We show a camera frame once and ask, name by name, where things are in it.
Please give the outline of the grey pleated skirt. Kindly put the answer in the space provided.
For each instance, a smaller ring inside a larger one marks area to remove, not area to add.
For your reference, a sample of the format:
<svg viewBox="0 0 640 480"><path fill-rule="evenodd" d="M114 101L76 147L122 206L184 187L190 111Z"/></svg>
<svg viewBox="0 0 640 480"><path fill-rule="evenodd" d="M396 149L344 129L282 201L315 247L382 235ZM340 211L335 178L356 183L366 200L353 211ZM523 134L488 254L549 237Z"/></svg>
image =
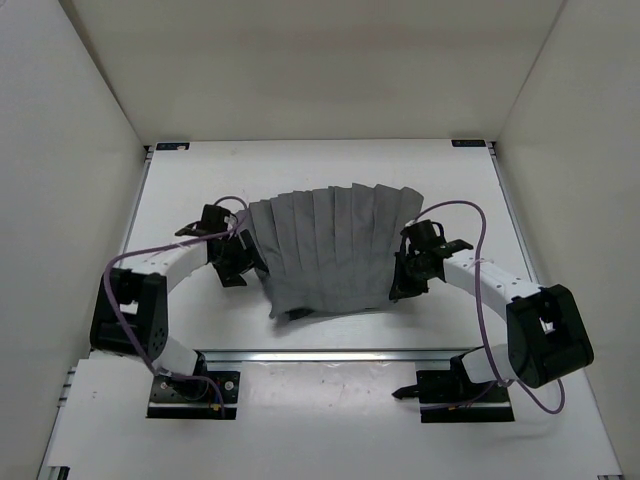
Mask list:
<svg viewBox="0 0 640 480"><path fill-rule="evenodd" d="M423 201L410 187L352 184L250 203L243 227L265 265L271 318L386 308L401 231Z"/></svg>

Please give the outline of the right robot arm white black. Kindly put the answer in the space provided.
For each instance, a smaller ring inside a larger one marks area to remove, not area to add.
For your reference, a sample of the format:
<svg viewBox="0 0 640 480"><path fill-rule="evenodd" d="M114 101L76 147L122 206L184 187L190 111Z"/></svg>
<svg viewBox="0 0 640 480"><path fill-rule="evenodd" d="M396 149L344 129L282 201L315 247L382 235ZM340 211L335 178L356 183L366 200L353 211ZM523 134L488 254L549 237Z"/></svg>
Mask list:
<svg viewBox="0 0 640 480"><path fill-rule="evenodd" d="M471 400L484 384L519 382L537 389L594 361L594 351L571 291L521 279L456 240L432 250L395 254L390 299L428 291L438 279L475 299L483 344L450 360L449 391Z"/></svg>

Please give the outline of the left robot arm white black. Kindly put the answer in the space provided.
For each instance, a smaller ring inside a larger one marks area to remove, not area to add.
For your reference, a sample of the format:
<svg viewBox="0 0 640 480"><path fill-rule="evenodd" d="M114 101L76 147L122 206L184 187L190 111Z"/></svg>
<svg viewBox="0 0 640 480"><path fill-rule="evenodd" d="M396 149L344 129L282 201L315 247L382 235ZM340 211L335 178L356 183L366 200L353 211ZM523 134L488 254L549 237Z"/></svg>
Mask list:
<svg viewBox="0 0 640 480"><path fill-rule="evenodd" d="M246 284L242 275L265 270L247 230L129 252L108 263L103 273L90 329L97 350L133 356L155 375L174 377L188 398L208 389L202 355L169 333L168 296L183 280L211 265L223 287Z"/></svg>

